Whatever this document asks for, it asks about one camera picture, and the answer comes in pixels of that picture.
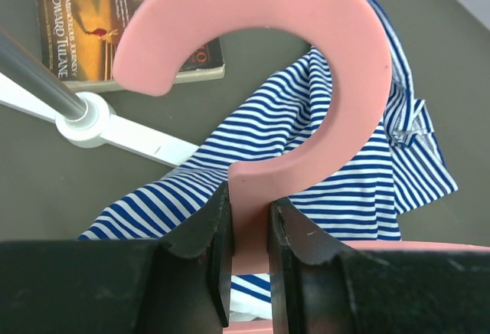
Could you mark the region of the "blue white striped tank top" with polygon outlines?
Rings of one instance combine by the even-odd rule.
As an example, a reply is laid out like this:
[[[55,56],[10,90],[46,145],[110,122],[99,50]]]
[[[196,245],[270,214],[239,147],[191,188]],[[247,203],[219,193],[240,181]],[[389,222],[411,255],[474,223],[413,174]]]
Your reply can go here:
[[[291,202],[340,241],[398,241],[398,217],[457,190],[424,100],[414,95],[410,65],[386,12],[366,0],[390,45],[386,108],[360,151]],[[331,104],[332,74],[315,49],[273,73],[226,117],[182,165],[104,208],[84,240],[159,238],[201,208],[237,161],[281,156],[306,141]]]

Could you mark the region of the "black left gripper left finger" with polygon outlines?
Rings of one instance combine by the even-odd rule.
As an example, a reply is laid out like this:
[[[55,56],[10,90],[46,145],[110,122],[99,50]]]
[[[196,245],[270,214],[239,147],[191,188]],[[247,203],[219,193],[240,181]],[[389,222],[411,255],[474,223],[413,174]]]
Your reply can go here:
[[[3,333],[220,333],[229,324],[229,191],[164,237],[1,245]]]

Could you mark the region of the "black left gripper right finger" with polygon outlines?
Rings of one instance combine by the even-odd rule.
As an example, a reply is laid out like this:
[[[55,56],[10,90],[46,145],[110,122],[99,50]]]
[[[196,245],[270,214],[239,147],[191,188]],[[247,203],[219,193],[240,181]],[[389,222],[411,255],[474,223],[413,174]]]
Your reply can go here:
[[[350,247],[283,198],[269,208],[276,333],[487,333],[489,252]]]

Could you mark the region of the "pink plastic hanger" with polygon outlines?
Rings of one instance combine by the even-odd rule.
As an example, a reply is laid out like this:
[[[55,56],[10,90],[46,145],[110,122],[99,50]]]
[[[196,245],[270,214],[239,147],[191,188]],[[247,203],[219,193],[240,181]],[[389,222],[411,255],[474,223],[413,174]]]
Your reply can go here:
[[[292,203],[342,241],[399,241],[398,217],[458,188],[449,173],[410,65],[376,0],[145,0],[122,35],[116,81],[138,93],[170,91],[181,57],[219,33],[281,28],[313,44],[330,42],[361,99],[349,114],[363,136],[353,151],[319,148],[334,113],[332,72],[312,47],[272,74],[194,154],[156,182],[107,207],[84,237],[162,237],[188,219],[222,182],[246,168],[302,156],[312,185],[289,190]]]

